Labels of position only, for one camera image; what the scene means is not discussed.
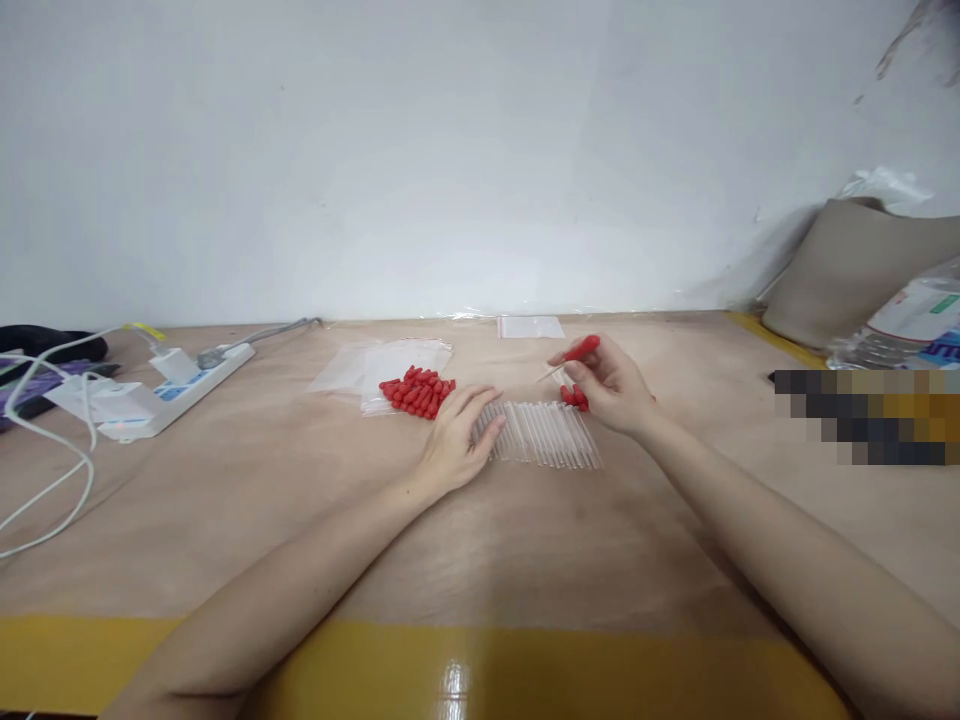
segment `white charger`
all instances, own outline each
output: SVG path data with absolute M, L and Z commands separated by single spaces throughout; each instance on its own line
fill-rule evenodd
M 105 422 L 112 418 L 106 413 L 100 411 L 96 403 L 93 402 L 93 396 L 101 390 L 109 390 L 118 385 L 110 378 L 89 378 L 87 380 L 87 397 L 90 398 L 90 419 L 93 422 Z M 68 413 L 80 420 L 86 422 L 87 416 L 83 400 L 83 378 L 79 375 L 71 375 L 60 385 L 48 390 L 43 394 L 47 400 L 55 405 L 62 407 Z
M 90 398 L 92 405 L 108 416 L 108 420 L 142 418 L 149 420 L 164 409 L 164 402 L 143 383 L 115 383 Z
M 200 374 L 200 367 L 181 348 L 150 358 L 150 364 L 174 385 L 186 385 Z

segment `gray cable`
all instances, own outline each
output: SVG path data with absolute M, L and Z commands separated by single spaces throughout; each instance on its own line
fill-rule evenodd
M 309 325 L 311 323 L 317 323 L 319 325 L 320 322 L 320 318 L 300 318 L 296 322 L 292 322 L 289 325 L 268 328 L 267 330 L 260 330 L 259 332 L 253 333 L 253 335 L 248 335 L 243 340 L 238 340 L 232 345 L 228 345 L 227 347 L 216 347 L 210 348 L 209 350 L 204 350 L 202 353 L 197 355 L 197 365 L 201 370 L 215 368 L 217 365 L 223 362 L 228 350 L 233 350 L 235 347 L 245 343 L 255 343 L 258 340 L 265 340 L 268 337 L 285 333 L 288 330 L 295 330 L 298 327 L 303 327 L 304 325 Z

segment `white power strip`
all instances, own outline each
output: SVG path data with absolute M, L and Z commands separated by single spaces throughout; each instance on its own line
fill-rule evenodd
M 238 345 L 226 352 L 222 363 L 202 371 L 186 384 L 176 385 L 168 380 L 156 387 L 153 393 L 163 401 L 164 407 L 155 417 L 110 420 L 103 423 L 99 430 L 107 437 L 122 443 L 155 437 L 253 356 L 253 346 Z

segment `right arm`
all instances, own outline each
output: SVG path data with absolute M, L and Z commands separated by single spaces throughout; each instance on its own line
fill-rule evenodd
M 960 716 L 960 632 L 840 535 L 667 417 L 633 360 L 601 338 L 596 353 L 565 368 L 590 410 L 656 460 L 861 709 Z

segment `right hand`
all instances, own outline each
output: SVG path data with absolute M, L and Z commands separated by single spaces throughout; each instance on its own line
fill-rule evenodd
M 582 361 L 564 364 L 566 371 L 590 401 L 590 412 L 607 427 L 632 433 L 651 414 L 659 413 L 656 398 L 647 389 L 640 368 L 608 335 L 599 333 L 600 345 Z M 578 338 L 569 349 L 583 341 Z M 547 360 L 560 365 L 569 350 Z

